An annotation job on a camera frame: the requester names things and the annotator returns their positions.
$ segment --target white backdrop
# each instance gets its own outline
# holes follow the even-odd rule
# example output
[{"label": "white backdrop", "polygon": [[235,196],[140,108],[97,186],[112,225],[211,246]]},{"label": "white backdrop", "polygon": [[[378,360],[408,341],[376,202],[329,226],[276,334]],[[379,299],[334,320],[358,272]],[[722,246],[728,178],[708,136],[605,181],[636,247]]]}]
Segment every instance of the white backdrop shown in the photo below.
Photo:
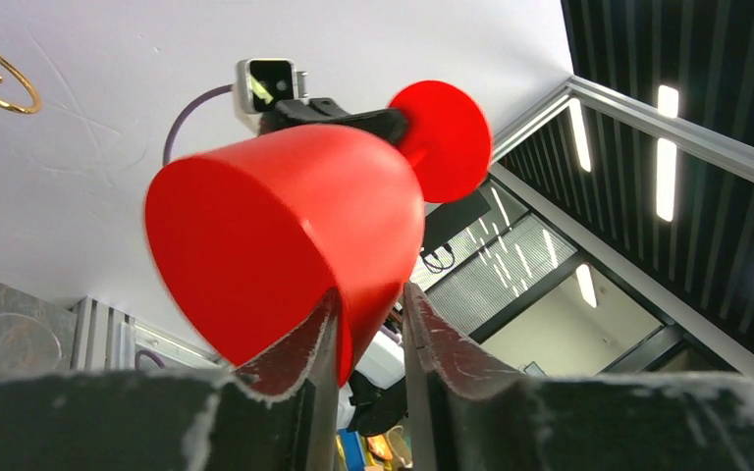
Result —
[{"label": "white backdrop", "polygon": [[[313,96],[351,112],[441,79],[495,130],[571,74],[558,0],[0,0],[0,54],[44,100],[0,110],[0,281],[61,304],[90,295],[199,344],[152,267],[141,206],[172,121],[238,60],[292,58]],[[6,81],[0,96],[27,101]],[[175,155],[248,137],[224,96]]]}]

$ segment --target camera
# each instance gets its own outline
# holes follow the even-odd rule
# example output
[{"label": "camera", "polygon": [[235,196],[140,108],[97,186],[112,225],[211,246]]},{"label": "camera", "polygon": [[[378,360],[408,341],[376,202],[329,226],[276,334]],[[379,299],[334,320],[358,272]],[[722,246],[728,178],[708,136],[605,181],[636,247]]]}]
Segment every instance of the camera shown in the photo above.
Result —
[{"label": "camera", "polygon": [[237,65],[235,94],[248,115],[272,111],[282,100],[305,98],[304,72],[289,59],[246,59]]}]

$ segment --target red plastic cup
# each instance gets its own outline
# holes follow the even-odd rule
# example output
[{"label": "red plastic cup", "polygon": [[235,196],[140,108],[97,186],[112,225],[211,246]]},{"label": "red plastic cup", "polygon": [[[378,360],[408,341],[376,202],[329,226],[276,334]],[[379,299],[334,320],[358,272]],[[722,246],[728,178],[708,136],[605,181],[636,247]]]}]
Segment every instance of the red plastic cup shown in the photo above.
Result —
[{"label": "red plastic cup", "polygon": [[145,203],[166,287],[234,364],[289,332],[337,287],[340,385],[400,296],[423,222],[405,157],[367,132],[326,125],[173,162]]}]

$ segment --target transparent cup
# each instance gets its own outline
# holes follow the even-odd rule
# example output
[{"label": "transparent cup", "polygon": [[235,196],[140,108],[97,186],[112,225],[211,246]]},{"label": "transparent cup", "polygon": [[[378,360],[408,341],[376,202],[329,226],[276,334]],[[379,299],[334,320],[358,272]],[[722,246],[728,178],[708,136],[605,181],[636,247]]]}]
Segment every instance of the transparent cup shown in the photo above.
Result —
[{"label": "transparent cup", "polygon": [[59,339],[37,320],[0,313],[0,375],[36,375],[53,370],[62,359]]}]

